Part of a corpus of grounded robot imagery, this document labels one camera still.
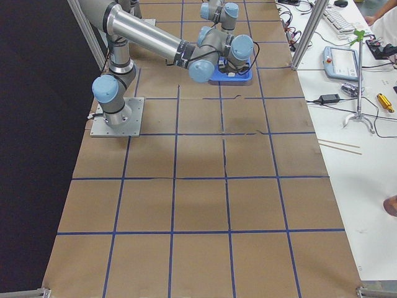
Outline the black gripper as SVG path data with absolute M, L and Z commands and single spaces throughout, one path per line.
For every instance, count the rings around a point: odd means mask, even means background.
M 242 65 L 235 65 L 226 58 L 218 60 L 218 71 L 223 74 L 244 75 L 250 69 L 250 60 L 247 60 Z

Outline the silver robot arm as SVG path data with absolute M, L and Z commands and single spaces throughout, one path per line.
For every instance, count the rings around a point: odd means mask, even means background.
M 257 45 L 220 25 L 187 18 L 199 3 L 144 3 L 156 25 L 117 1 L 79 1 L 81 15 L 106 41 L 100 72 L 89 80 L 85 138 L 171 153 L 203 141 L 264 130 Z
M 202 19 L 212 21 L 215 25 L 221 24 L 221 30 L 230 34 L 235 30 L 238 15 L 239 6 L 234 2 L 204 1 L 200 8 Z

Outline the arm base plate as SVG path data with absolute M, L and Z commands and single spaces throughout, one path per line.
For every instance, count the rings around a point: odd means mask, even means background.
M 116 114 L 107 114 L 97 106 L 99 116 L 93 118 L 92 137 L 139 137 L 145 99 L 125 97 L 124 108 Z
M 156 25 L 156 19 L 143 19 L 146 23 L 155 26 Z

